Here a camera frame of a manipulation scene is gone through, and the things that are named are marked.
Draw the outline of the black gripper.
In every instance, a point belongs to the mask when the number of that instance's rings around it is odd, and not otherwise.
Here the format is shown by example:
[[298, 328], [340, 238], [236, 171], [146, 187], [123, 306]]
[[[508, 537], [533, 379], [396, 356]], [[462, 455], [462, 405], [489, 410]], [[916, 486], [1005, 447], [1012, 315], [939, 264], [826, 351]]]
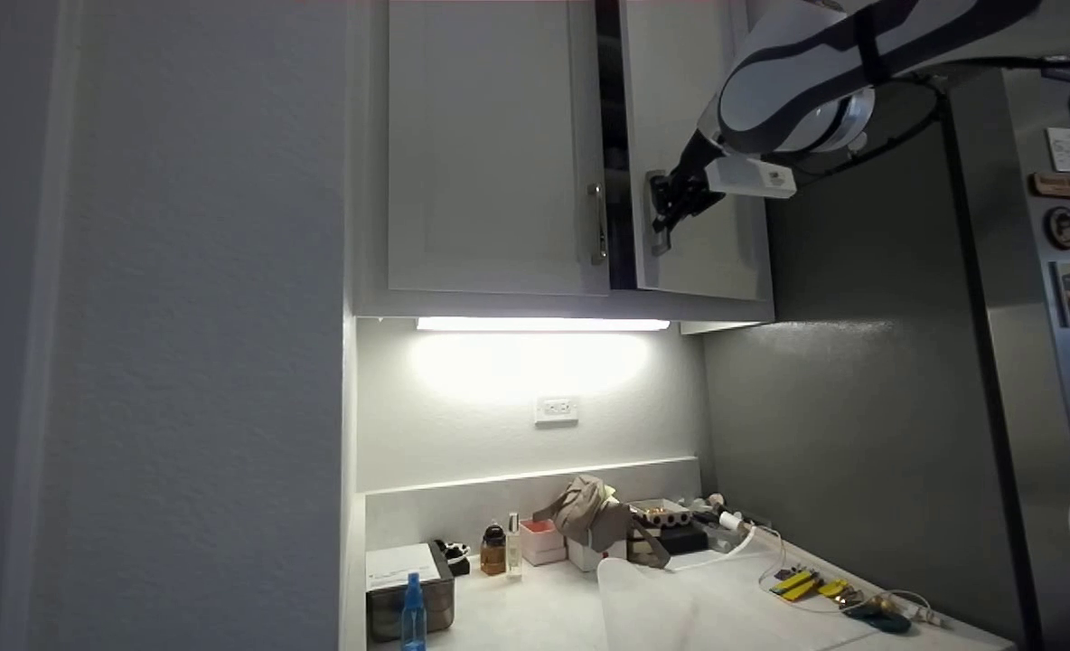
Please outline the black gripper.
[[709, 187], [709, 173], [704, 173], [704, 166], [715, 163], [721, 154], [724, 148], [715, 142], [709, 142], [704, 134], [695, 134], [671, 173], [646, 179], [654, 255], [673, 250], [673, 227], [681, 220], [699, 217], [721, 201], [721, 193]]

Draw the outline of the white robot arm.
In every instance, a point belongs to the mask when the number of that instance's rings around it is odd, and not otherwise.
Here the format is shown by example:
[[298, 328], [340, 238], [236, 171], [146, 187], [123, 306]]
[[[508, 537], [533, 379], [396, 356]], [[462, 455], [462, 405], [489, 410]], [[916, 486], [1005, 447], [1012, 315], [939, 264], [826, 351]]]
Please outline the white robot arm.
[[728, 195], [792, 199], [790, 160], [854, 146], [875, 92], [931, 66], [1070, 66], [1070, 0], [780, 0], [746, 36], [681, 163], [650, 173], [650, 250]]

